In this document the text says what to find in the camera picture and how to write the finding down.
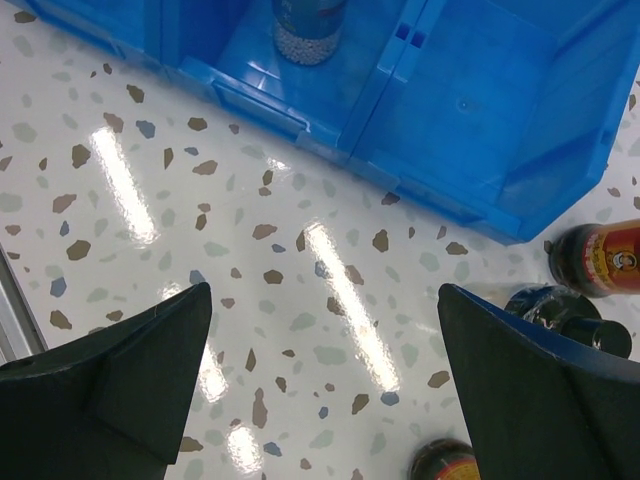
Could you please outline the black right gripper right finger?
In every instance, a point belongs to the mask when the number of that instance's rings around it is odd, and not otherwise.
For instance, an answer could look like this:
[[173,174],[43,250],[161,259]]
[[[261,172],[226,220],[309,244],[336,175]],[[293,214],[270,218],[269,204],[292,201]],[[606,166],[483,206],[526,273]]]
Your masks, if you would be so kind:
[[636,479],[639,365],[444,284],[438,317],[484,479]]

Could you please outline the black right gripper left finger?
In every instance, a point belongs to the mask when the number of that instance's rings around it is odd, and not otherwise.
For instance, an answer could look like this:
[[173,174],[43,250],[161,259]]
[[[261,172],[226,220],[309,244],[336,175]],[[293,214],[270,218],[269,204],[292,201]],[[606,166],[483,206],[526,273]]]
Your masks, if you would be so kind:
[[1,368],[4,479],[162,479],[177,461],[212,317],[201,282]]

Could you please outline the black-cap white spice bottle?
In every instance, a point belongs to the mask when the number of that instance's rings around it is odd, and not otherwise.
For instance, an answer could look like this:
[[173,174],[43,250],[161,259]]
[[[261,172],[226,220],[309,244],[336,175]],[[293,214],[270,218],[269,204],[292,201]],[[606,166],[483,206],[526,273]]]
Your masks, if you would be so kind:
[[510,297],[504,310],[601,352],[624,359],[631,354],[629,330],[604,319],[587,297],[564,286],[522,288]]

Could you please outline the red-cap dark sauce jar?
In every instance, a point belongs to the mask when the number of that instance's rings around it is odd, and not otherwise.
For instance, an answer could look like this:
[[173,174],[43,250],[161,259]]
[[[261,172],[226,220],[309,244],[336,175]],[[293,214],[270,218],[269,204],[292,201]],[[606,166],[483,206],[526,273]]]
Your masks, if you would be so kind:
[[639,221],[582,224],[553,242],[554,280],[586,297],[639,293]]

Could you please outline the silver-lid shaker jar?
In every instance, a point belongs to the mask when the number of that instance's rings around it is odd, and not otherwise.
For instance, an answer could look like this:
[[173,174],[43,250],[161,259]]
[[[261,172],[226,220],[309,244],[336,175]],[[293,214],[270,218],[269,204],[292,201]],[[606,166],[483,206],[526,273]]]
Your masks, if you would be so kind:
[[272,1],[274,43],[289,61],[315,66],[336,51],[348,2],[341,0]]

